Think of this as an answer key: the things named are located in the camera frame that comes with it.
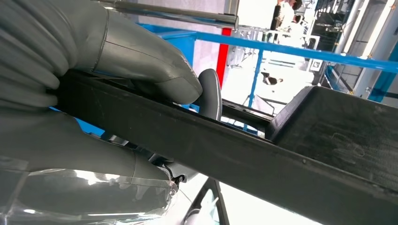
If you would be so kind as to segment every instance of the person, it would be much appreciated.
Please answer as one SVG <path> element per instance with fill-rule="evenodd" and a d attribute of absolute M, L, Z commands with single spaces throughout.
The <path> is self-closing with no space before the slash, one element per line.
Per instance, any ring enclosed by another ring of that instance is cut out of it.
<path fill-rule="evenodd" d="M 302 0 L 278 0 L 277 6 L 280 7 L 278 20 L 280 22 L 292 22 L 294 20 L 294 11 L 303 5 Z"/>
<path fill-rule="evenodd" d="M 261 72 L 261 74 L 264 76 L 264 78 L 263 78 L 263 80 L 262 80 L 262 82 L 263 82 L 264 84 L 267 84 L 267 85 L 276 85 L 277 83 L 283 82 L 283 79 L 276 79 L 276 78 L 274 78 L 274 77 L 271 77 L 271 76 L 269 75 L 269 73 L 267 73 L 267 72 Z"/>

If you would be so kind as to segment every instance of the black metal bar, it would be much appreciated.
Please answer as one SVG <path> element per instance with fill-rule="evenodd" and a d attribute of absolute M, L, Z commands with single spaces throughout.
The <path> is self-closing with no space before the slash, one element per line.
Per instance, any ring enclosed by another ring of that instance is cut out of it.
<path fill-rule="evenodd" d="M 396 225 L 397 195 L 178 106 L 70 71 L 58 109 L 322 224 Z"/>

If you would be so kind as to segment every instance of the blue metal frame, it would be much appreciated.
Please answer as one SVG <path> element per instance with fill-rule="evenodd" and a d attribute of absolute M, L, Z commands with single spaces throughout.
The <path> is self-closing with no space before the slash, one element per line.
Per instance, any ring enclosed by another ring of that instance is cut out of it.
<path fill-rule="evenodd" d="M 301 49 L 301 48 L 277 45 L 277 44 L 273 44 L 273 43 L 266 43 L 266 42 L 255 41 L 255 40 L 247 40 L 247 39 L 241 39 L 241 38 L 237 38 L 237 37 L 223 36 L 223 35 L 218 35 L 218 34 L 204 33 L 204 32 L 192 31 L 192 30 L 181 30 L 181 29 L 149 25 L 149 24 L 140 24 L 140 25 L 143 26 L 144 28 L 156 33 L 158 36 L 164 38 L 165 40 L 171 42 L 172 44 L 176 45 L 176 47 L 179 48 L 185 54 L 185 56 L 187 57 L 187 59 L 191 63 L 191 65 L 193 63 L 194 44 L 189 44 L 189 42 L 194 42 L 197 39 L 220 43 L 220 44 L 236 45 L 236 46 L 247 47 L 247 48 L 252 48 L 252 49 L 259 49 L 260 53 L 259 53 L 259 56 L 257 59 L 257 65 L 256 65 L 256 69 L 255 69 L 253 83 L 252 83 L 252 89 L 251 89 L 250 96 L 249 96 L 249 107 L 251 107 L 253 105 L 254 91 L 256 88 L 258 73 L 260 72 L 263 51 L 278 52 L 278 53 L 280 52 L 280 53 L 285 53 L 285 54 L 290 54 L 290 55 L 301 56 L 304 58 L 319 59 L 319 60 L 335 62 L 335 63 L 340 63 L 340 64 L 348 64 L 348 65 L 353 65 L 353 66 L 358 66 L 358 67 L 383 70 L 384 72 L 382 72 L 382 75 L 380 76 L 381 78 L 380 78 L 379 83 L 383 83 L 384 86 L 388 86 L 388 87 L 390 86 L 390 83 L 392 82 L 392 80 L 395 78 L 396 73 L 398 73 L 398 62 L 396 62 L 397 60 L 393 59 L 393 55 L 391 55 L 392 57 L 390 58 L 390 61 L 372 60 L 372 59 L 365 60 L 365 59 L 360 59 L 360 58 L 354 57 L 354 56 L 343 56 L 341 54 L 335 54 L 332 52 L 321 52 L 321 51 L 311 50 L 311 49 Z M 183 38 L 190 38 L 190 39 L 187 42 L 182 43 Z M 328 76 L 329 79 L 331 77 L 333 77 L 333 75 L 331 74 L 331 71 L 329 71 L 328 75 L 329 75 Z M 334 85 L 333 89 L 340 90 L 338 84 Z M 185 105 L 184 107 L 194 108 L 197 106 Z"/>
<path fill-rule="evenodd" d="M 389 61 L 398 61 L 398 43 L 395 44 L 395 47 L 389 57 Z M 396 72 L 392 73 L 382 71 L 377 78 L 375 86 L 370 92 L 368 99 L 375 102 L 382 102 L 396 76 Z"/>

